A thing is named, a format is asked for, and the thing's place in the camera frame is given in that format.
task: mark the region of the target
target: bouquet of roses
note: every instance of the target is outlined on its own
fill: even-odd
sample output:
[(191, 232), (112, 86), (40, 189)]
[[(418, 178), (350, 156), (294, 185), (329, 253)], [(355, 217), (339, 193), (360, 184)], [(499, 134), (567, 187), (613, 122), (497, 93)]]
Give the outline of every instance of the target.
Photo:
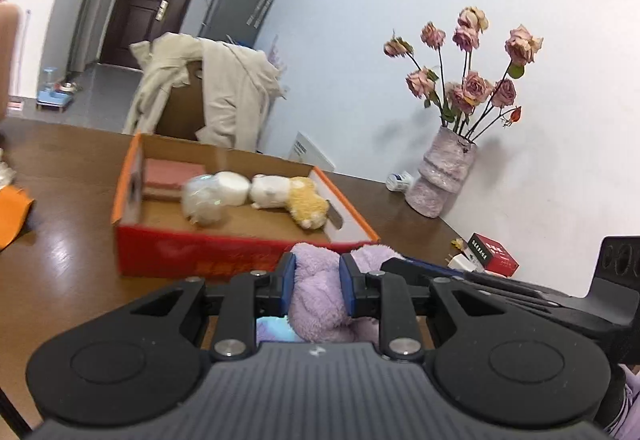
[[(453, 124), (453, 132), (471, 142), (498, 120), (502, 120), (504, 126), (520, 120), (522, 107), (514, 106), (516, 89), (511, 79), (523, 76), (525, 66), (533, 62), (534, 55), (542, 48), (543, 38), (536, 39), (523, 25), (511, 30), (510, 37), (504, 44), (510, 62), (504, 76), (494, 85), (471, 67), (473, 52), (480, 47), (480, 36), (488, 27), (489, 21), (484, 12), (476, 7), (467, 7), (458, 16), (458, 26), (452, 40), (465, 54), (461, 82), (444, 82), (440, 49), (446, 35), (431, 22), (422, 29), (420, 39), (438, 52), (440, 76), (435, 71), (420, 66), (415, 60), (412, 45), (401, 37), (396, 37), (395, 33), (384, 46), (385, 54), (389, 57), (409, 57), (414, 62), (418, 69), (406, 78), (411, 92), (417, 98), (424, 99), (425, 107), (431, 104), (438, 107), (443, 127)], [(437, 81), (442, 86), (442, 95), (437, 92)], [(482, 113), (474, 116), (482, 104), (486, 104)], [(480, 129), (479, 125), (483, 121), (484, 128)]]

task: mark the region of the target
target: cardboard box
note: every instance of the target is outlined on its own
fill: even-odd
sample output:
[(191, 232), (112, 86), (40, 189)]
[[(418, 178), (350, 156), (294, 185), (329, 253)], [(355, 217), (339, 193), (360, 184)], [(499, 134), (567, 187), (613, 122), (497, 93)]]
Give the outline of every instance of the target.
[[(316, 182), (330, 205), (320, 230), (303, 230), (285, 209), (257, 210), (249, 203), (228, 207), (223, 223), (199, 229), (182, 215), (180, 203), (143, 199), (145, 158), (202, 164), (208, 173), (234, 171), (304, 176)], [(198, 142), (136, 135), (125, 158), (113, 206), (112, 224), (121, 274), (228, 280), (254, 269), (272, 271), (282, 254), (306, 241), (344, 253), (376, 243), (378, 235), (320, 169), (258, 153), (223, 150)]]
[(518, 268), (518, 263), (500, 243), (476, 233), (469, 239), (465, 255), (472, 263), (505, 277), (511, 277)]

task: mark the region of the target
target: door handle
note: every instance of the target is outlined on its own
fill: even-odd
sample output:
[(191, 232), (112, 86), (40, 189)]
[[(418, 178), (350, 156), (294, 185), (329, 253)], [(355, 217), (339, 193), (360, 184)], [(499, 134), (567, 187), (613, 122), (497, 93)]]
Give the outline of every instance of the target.
[(166, 12), (166, 8), (169, 6), (169, 1), (162, 0), (160, 1), (160, 7), (158, 9), (158, 13), (156, 13), (156, 21), (161, 21), (164, 17), (164, 13)]

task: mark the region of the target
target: yellow plush toy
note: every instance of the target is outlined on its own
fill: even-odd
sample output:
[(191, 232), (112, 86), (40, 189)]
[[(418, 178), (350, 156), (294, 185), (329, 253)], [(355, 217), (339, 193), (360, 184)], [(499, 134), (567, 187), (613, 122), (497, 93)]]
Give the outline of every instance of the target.
[(326, 223), (329, 202), (316, 193), (313, 180), (295, 177), (290, 179), (287, 210), (303, 229), (320, 229)]

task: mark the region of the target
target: white logo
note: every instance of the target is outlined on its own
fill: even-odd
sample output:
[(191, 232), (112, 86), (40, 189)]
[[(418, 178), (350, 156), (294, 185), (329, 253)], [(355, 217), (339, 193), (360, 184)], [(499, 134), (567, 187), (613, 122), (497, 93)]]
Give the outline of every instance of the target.
[(322, 346), (316, 346), (314, 349), (309, 350), (309, 354), (313, 355), (314, 357), (320, 357), (325, 353), (326, 349), (324, 349)]

